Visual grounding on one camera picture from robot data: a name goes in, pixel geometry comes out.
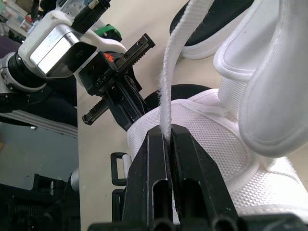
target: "table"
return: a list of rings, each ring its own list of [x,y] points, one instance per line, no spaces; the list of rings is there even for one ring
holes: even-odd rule
[[[143,90],[142,97],[158,89],[165,46],[172,19],[187,0],[112,0],[103,15],[104,23],[115,26],[122,34],[122,43],[130,48],[144,33],[156,46],[134,65],[135,76]],[[192,83],[218,88],[220,76],[213,67],[213,57],[189,60],[180,57],[173,84]],[[89,96],[77,87],[78,148],[80,176],[81,230],[94,222],[111,221],[111,193],[119,188],[111,183],[110,154],[129,153],[126,132],[108,110],[92,126],[82,122],[99,97]]]

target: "white mesh upper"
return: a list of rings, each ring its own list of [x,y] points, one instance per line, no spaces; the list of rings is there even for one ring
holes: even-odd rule
[[[217,94],[218,90],[212,89],[191,97],[189,101],[220,108]],[[243,143],[232,115],[220,117],[213,111],[200,113],[193,110],[193,106],[185,106],[187,102],[172,102],[172,123],[186,127],[215,160],[239,215],[289,212],[308,221],[308,193],[286,157],[275,162],[260,158]],[[147,131],[158,124],[159,107],[148,112],[128,130],[132,159]]]

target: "white shoelace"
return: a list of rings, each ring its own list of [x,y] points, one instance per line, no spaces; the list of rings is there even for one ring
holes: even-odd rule
[[[171,136],[171,83],[174,67],[182,48],[202,23],[213,2],[214,0],[190,0],[167,43],[160,77],[160,127],[167,140]]]

